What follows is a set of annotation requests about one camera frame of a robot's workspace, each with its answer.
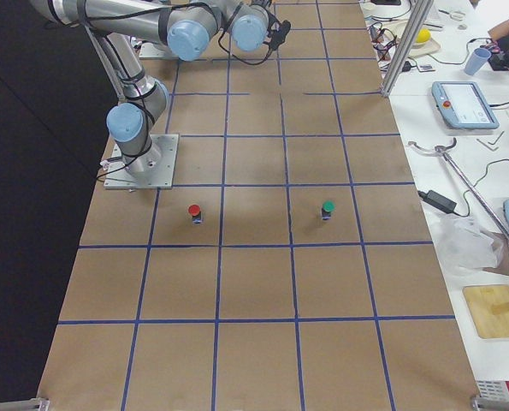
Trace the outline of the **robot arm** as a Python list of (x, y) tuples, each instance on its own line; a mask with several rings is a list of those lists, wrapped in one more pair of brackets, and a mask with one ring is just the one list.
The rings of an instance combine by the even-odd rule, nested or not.
[(286, 41), (291, 30), (287, 20), (279, 21), (271, 13), (271, 1), (190, 1), (184, 4), (163, 3), (155, 18), (156, 33), (150, 39), (167, 58), (191, 62), (199, 59), (215, 37), (227, 34), (244, 52), (266, 45), (267, 56)]
[(163, 161), (151, 129), (169, 104), (169, 92), (145, 72), (129, 39), (144, 39), (166, 48), (174, 57), (193, 61), (242, 3), (33, 1), (31, 5), (59, 27), (85, 28), (119, 98), (106, 125), (121, 152), (121, 171), (141, 181), (153, 177)]

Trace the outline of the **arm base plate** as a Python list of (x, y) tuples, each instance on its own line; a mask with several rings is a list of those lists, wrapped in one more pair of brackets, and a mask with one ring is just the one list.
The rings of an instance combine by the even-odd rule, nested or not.
[(144, 42), (140, 46), (139, 58), (143, 60), (178, 60), (179, 57), (167, 46)]
[(151, 134), (151, 150), (127, 168), (121, 161), (121, 150), (115, 143), (108, 175), (104, 176), (107, 189), (171, 189), (180, 136), (178, 134)]

